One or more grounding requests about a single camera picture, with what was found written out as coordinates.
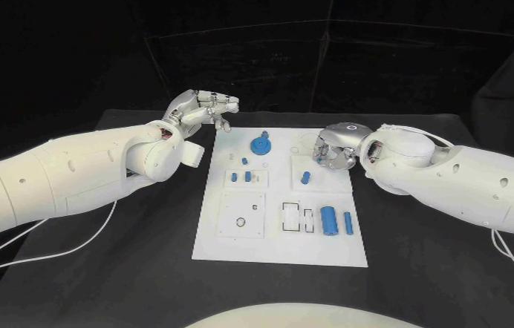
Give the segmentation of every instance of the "white cable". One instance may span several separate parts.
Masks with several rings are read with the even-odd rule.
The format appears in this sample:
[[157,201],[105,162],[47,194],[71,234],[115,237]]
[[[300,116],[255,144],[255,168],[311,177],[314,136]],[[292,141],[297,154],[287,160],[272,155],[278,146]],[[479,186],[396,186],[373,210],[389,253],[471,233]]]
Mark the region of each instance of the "white cable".
[[[507,252],[499,247],[499,244],[496,243],[496,235],[500,238],[502,244],[505,245],[505,248],[507,250]],[[509,257],[512,258],[512,260],[514,261],[514,255],[512,253],[512,249],[509,248],[506,242],[505,242],[505,238],[502,237],[499,231],[496,229],[492,229],[492,239],[493,239],[493,244],[496,244],[496,248],[499,249],[499,251]]]
[[447,146],[450,146],[450,147],[454,146],[454,143],[450,142],[447,139],[444,139],[444,138],[440,137],[438,135],[434,135],[432,133],[430,133],[430,132],[425,131],[425,130],[421,130],[421,129],[418,129],[418,128],[412,128],[411,126],[383,124],[383,126],[380,127],[380,129],[392,129],[392,130],[402,129],[402,130],[414,131],[415,133],[424,134],[424,135],[427,135],[428,137],[435,138],[435,139],[440,140]]
[[110,217],[113,215],[113,212],[115,212],[115,208],[116,208],[116,203],[119,201],[115,202],[115,205],[113,205],[113,209],[110,210],[110,215],[106,219],[106,222],[105,224],[102,225],[97,233],[95,233],[95,236],[89,239],[89,241],[86,241],[86,243],[83,243],[76,249],[73,250],[69,250],[67,252],[61,252],[60,254],[54,254],[54,255],[48,255],[48,256],[41,256],[38,258],[32,258],[32,259],[24,259],[24,260],[19,260],[19,261],[14,261],[12,263],[5,263],[4,265],[0,265],[0,268],[9,266],[9,265],[15,265],[18,263],[30,263],[31,261],[38,261],[38,260],[45,260],[45,259],[53,259],[53,258],[57,258],[58,256],[63,256],[63,255],[67,255],[67,254],[71,254],[73,252],[76,252],[79,249],[82,249],[86,245],[90,244],[90,242],[93,241],[93,239],[99,236],[102,230],[106,228],[106,225],[108,223],[110,222]]
[[2,246],[0,250],[14,242],[17,241],[27,233],[32,232],[45,222],[48,219],[43,220],[35,226],[32,226],[18,237],[14,237]]

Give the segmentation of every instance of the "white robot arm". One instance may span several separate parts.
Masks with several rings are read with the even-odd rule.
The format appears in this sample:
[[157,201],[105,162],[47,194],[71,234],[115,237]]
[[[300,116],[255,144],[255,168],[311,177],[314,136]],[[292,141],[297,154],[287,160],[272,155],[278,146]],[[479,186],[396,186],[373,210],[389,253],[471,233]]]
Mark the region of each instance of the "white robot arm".
[[411,194],[467,222],[514,233],[514,158],[454,145],[411,127],[383,125],[373,131],[349,122],[331,125],[320,133],[314,159],[350,169],[357,156],[386,191]]
[[239,99],[187,91],[162,120],[51,140],[0,162],[0,231],[80,214],[165,181],[181,163],[198,167],[204,148],[185,141],[203,123],[230,131],[222,114]]

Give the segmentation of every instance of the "black table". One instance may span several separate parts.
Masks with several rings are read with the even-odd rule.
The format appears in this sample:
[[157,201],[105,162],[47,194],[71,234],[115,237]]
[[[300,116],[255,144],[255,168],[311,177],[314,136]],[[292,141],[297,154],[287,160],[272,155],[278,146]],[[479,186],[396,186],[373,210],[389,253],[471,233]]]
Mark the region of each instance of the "black table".
[[[105,113],[100,129],[160,119],[160,111]],[[233,126],[324,128],[360,122],[411,125],[457,144],[474,139],[451,114],[232,114]],[[0,326],[183,327],[229,309],[311,302],[366,309],[424,327],[510,327],[514,263],[496,251],[490,231],[406,196],[383,191],[352,170],[367,269],[191,260],[216,130],[200,168],[181,166],[167,183],[119,201],[92,244],[61,258],[14,266],[0,282]],[[18,259],[63,252],[97,231],[110,206],[50,220]],[[505,235],[513,243],[513,236]]]

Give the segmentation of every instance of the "blue object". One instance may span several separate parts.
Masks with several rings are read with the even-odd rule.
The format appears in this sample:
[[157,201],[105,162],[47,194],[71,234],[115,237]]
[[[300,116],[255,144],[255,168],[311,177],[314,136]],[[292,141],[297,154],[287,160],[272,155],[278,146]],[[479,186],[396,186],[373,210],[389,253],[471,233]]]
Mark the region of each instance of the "blue object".
[[304,177],[302,177],[302,183],[307,185],[310,183],[310,178],[311,178],[311,172],[305,172],[304,173]]
[[346,211],[346,225],[347,225],[347,234],[354,235],[354,227],[352,226],[352,213]]
[[268,131],[263,131],[261,137],[252,140],[250,149],[256,155],[266,155],[272,150],[272,142],[268,139],[271,137]]
[[339,235],[339,221],[336,220],[334,207],[321,208],[321,221],[324,223],[324,234]]

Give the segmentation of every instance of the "robotic hand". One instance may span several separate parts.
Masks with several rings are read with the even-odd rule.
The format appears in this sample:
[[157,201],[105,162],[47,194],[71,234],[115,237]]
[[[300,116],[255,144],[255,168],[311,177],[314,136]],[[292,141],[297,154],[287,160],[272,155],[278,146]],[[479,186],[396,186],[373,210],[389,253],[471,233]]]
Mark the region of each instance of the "robotic hand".
[[383,125],[379,131],[349,122],[328,126],[314,148],[315,161],[350,169],[356,157],[386,191],[411,194],[470,223],[514,232],[514,158],[454,145],[406,126]]
[[239,99],[187,91],[162,120],[50,140],[0,162],[0,231],[90,211],[165,181],[181,163],[198,167],[204,148],[185,141],[201,124],[230,131],[223,113]]

